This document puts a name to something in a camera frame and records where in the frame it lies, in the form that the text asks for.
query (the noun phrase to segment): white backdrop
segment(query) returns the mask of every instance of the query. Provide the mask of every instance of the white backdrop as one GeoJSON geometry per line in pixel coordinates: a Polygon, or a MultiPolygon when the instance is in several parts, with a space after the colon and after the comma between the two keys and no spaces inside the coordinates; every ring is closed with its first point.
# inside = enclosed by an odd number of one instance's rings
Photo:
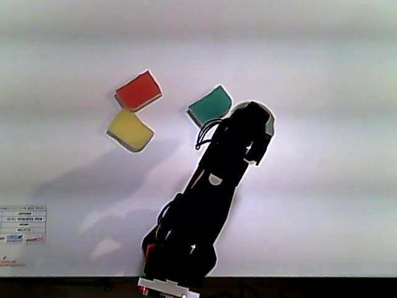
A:
{"type": "Polygon", "coordinates": [[[139,275],[140,242],[200,153],[185,107],[224,84],[276,116],[212,276],[397,274],[394,1],[3,1],[0,204],[46,204],[46,245],[2,275],[139,275]],[[150,69],[143,153],[105,135],[150,69]]]}

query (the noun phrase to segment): logo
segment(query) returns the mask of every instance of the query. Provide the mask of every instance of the logo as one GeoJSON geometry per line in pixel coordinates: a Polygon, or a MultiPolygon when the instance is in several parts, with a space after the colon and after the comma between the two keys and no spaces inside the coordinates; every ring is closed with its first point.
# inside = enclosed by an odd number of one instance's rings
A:
{"type": "Polygon", "coordinates": [[[44,242],[44,236],[40,237],[35,237],[35,238],[28,238],[26,239],[26,243],[43,243],[44,242]]]}
{"type": "Polygon", "coordinates": [[[23,235],[7,235],[7,242],[22,242],[23,235]]]}
{"type": "Polygon", "coordinates": [[[34,217],[18,217],[17,220],[34,220],[34,217]]]}
{"type": "Polygon", "coordinates": [[[9,260],[7,256],[3,256],[0,261],[0,266],[9,266],[9,267],[24,267],[25,264],[19,264],[16,260],[9,260]]]}

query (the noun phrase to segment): cable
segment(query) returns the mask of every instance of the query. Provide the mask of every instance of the cable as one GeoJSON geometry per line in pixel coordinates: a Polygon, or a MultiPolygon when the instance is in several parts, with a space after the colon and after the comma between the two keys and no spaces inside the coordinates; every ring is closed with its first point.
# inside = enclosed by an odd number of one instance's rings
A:
{"type": "Polygon", "coordinates": [[[221,293],[219,293],[219,294],[216,294],[216,295],[213,295],[213,296],[210,296],[210,297],[203,297],[203,298],[220,298],[220,297],[224,297],[224,296],[226,296],[226,297],[229,297],[229,298],[233,298],[233,295],[231,294],[231,292],[221,292],[221,293]]]}
{"type": "Polygon", "coordinates": [[[118,280],[119,278],[78,278],[83,281],[75,281],[74,278],[7,278],[3,279],[3,282],[18,282],[23,284],[35,284],[43,286],[94,286],[103,287],[105,291],[113,289],[116,285],[121,284],[136,284],[134,279],[132,280],[118,280]]]}
{"type": "Polygon", "coordinates": [[[240,282],[239,283],[239,287],[238,287],[238,297],[239,298],[244,298],[244,290],[249,291],[252,295],[255,296],[255,298],[262,298],[261,295],[259,295],[257,293],[257,291],[255,291],[253,288],[251,288],[250,286],[248,286],[245,282],[240,282]]]}
{"type": "Polygon", "coordinates": [[[172,200],[172,201],[169,202],[167,205],[165,205],[164,208],[161,210],[161,213],[160,213],[159,217],[157,218],[157,224],[160,224],[161,220],[162,220],[163,217],[164,217],[164,213],[168,210],[168,208],[171,206],[171,204],[172,204],[173,202],[174,202],[174,201],[172,200]]]}
{"type": "Polygon", "coordinates": [[[204,123],[203,127],[200,129],[200,132],[198,133],[197,136],[197,143],[196,143],[196,150],[199,150],[200,147],[205,144],[211,142],[211,139],[204,140],[205,135],[207,132],[209,132],[214,126],[221,124],[223,120],[222,119],[213,119],[209,120],[206,123],[204,123]]]}

